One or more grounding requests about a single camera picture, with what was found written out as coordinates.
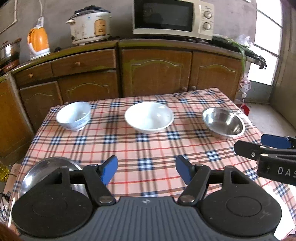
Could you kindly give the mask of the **white microwave oven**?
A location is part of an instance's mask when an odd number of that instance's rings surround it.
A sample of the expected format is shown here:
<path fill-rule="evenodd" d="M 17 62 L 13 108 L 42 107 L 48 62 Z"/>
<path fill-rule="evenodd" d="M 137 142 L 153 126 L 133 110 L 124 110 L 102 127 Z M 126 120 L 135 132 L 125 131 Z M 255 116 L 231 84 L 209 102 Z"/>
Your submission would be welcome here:
<path fill-rule="evenodd" d="M 134 34 L 211 40 L 214 5 L 204 1 L 134 1 L 132 23 Z"/>

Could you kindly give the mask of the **plaid checkered tablecloth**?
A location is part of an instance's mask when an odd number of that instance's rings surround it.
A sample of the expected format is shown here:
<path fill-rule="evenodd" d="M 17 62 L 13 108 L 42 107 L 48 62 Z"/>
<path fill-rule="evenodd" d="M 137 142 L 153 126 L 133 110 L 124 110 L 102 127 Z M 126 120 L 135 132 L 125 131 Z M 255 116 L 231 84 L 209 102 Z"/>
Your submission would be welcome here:
<path fill-rule="evenodd" d="M 135 131 L 125 122 L 125 111 L 143 101 L 168 106 L 175 115 L 173 123 L 152 135 Z M 29 169 L 49 157 L 66 157 L 86 166 L 115 155 L 118 170 L 108 185 L 115 197 L 178 197 L 185 185 L 175 169 L 175 157 L 183 155 L 193 164 L 201 163 L 212 169 L 235 166 L 279 202 L 282 220 L 276 237 L 282 239 L 295 233 L 295 188 L 258 177 L 255 161 L 236 156 L 233 138 L 220 140 L 213 137 L 201 118 L 202 111 L 212 107 L 230 110 L 244 121 L 245 132 L 241 140 L 260 141 L 258 128 L 217 88 L 93 101 L 90 122 L 79 132 L 67 131 L 57 123 L 56 115 L 62 105 L 55 104 L 25 155 L 10 204 L 18 199 L 20 185 Z"/>

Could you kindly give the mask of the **brown wooden kitchen cabinet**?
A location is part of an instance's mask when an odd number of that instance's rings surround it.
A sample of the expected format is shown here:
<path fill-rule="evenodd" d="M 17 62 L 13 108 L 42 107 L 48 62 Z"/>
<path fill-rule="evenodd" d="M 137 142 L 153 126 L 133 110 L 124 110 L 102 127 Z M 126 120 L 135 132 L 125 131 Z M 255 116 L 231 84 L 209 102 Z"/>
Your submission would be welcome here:
<path fill-rule="evenodd" d="M 76 101 L 216 87 L 234 99 L 240 53 L 206 43 L 112 40 L 72 47 L 1 76 L 1 159 L 21 159 L 49 109 Z"/>

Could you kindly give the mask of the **orange electric kettle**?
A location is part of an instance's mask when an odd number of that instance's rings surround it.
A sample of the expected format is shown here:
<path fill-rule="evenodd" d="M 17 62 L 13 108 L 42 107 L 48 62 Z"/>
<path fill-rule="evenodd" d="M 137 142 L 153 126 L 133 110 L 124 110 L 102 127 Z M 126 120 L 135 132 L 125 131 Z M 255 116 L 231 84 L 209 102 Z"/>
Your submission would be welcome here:
<path fill-rule="evenodd" d="M 37 25 L 30 29 L 27 42 L 30 53 L 30 60 L 50 54 L 47 32 L 44 28 L 44 17 L 38 18 Z"/>

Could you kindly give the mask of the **blue patterned porcelain bowl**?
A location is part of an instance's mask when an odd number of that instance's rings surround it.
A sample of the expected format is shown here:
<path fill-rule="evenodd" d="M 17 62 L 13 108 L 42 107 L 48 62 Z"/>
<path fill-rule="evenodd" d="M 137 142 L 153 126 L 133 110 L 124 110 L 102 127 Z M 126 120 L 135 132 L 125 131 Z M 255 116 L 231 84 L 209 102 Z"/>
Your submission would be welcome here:
<path fill-rule="evenodd" d="M 80 131 L 89 123 L 90 117 L 91 105 L 88 102 L 78 101 L 60 109 L 56 121 L 66 130 Z"/>

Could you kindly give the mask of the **green onion stalks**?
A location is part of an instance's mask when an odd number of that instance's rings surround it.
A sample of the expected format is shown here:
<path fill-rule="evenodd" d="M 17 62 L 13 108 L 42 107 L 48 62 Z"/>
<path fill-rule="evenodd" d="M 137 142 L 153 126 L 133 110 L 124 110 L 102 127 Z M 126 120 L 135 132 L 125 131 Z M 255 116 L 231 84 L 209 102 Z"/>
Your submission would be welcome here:
<path fill-rule="evenodd" d="M 246 56 L 245 56 L 245 49 L 242 45 L 234 41 L 233 39 L 230 39 L 225 36 L 221 35 L 214 35 L 212 37 L 212 42 L 217 45 L 218 47 L 222 47 L 234 52 L 239 52 L 241 54 L 241 65 L 242 65 L 242 71 L 245 72 L 245 62 L 246 62 Z"/>

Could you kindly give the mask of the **white rice cooker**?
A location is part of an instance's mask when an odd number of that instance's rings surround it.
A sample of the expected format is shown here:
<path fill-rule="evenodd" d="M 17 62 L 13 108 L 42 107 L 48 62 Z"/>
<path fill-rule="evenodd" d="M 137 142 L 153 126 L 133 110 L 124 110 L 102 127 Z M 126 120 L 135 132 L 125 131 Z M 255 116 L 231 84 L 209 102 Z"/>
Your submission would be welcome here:
<path fill-rule="evenodd" d="M 111 36 L 110 11 L 99 6 L 86 6 L 74 12 L 65 24 L 70 26 L 73 45 L 107 40 Z"/>

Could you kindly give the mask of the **induction cooker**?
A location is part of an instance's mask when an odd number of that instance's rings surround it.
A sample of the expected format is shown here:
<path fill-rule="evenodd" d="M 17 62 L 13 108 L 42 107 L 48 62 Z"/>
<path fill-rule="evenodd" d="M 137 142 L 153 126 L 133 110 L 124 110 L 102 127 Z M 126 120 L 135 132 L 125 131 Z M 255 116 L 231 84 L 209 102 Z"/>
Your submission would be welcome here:
<path fill-rule="evenodd" d="M 10 61 L 9 63 L 5 64 L 3 67 L 1 67 L 1 70 L 0 70 L 1 76 L 11 71 L 19 64 L 20 64 L 19 59 L 16 59 L 15 61 Z"/>

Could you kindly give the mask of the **small steel bowl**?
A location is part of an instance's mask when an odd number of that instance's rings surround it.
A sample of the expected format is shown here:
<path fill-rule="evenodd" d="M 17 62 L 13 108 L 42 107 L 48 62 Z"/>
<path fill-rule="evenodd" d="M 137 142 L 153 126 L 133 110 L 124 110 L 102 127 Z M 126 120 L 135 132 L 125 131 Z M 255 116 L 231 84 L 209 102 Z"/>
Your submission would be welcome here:
<path fill-rule="evenodd" d="M 244 134 L 245 124 L 235 113 L 223 108 L 206 108 L 202 120 L 211 134 L 221 140 L 237 138 Z"/>

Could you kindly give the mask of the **large steel plate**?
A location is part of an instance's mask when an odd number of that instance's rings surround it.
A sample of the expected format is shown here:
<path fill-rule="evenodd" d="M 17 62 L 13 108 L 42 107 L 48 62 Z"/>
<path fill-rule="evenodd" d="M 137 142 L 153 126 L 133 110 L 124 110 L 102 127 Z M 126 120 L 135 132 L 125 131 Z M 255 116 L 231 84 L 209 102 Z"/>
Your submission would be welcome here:
<path fill-rule="evenodd" d="M 50 157 L 37 162 L 22 180 L 18 197 L 25 195 L 31 188 L 46 178 L 56 169 L 66 167 L 69 171 L 79 171 L 82 168 L 74 161 L 64 157 Z"/>

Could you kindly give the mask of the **white wide bowl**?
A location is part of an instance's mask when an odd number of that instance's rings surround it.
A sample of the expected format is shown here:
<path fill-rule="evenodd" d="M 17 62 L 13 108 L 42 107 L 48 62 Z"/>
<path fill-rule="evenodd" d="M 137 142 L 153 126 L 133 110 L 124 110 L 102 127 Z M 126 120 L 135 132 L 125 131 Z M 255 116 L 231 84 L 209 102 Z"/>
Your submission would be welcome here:
<path fill-rule="evenodd" d="M 164 104 L 141 102 L 125 111 L 126 123 L 140 133 L 153 134 L 164 131 L 174 121 L 174 112 Z"/>

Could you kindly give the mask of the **cooking oil bottle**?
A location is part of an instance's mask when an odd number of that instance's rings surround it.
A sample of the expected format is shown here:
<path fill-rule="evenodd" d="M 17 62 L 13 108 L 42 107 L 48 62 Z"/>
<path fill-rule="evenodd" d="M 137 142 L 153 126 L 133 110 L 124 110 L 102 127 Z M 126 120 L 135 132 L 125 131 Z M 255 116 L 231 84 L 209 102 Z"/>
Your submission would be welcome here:
<path fill-rule="evenodd" d="M 7 165 L 0 161 L 0 182 L 4 182 L 5 176 L 10 173 Z"/>

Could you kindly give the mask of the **white plastic bag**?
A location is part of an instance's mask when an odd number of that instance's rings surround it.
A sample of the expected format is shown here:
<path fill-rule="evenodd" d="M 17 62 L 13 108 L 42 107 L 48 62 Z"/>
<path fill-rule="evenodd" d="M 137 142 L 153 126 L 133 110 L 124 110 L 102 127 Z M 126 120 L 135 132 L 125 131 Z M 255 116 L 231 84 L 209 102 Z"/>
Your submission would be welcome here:
<path fill-rule="evenodd" d="M 235 41 L 242 45 L 245 46 L 247 48 L 250 48 L 253 46 L 253 43 L 250 41 L 250 36 L 249 35 L 239 35 Z"/>

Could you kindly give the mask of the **steel cooking pot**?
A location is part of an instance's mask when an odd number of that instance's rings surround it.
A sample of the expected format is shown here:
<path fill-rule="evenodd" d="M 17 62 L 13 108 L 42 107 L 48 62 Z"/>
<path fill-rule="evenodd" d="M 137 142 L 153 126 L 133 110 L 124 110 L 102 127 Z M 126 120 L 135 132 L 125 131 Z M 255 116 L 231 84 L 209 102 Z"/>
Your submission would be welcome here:
<path fill-rule="evenodd" d="M 8 41 L 3 42 L 0 48 L 1 64 L 4 64 L 10 60 L 18 59 L 20 57 L 21 40 L 21 38 L 18 38 L 11 43 L 8 43 Z"/>

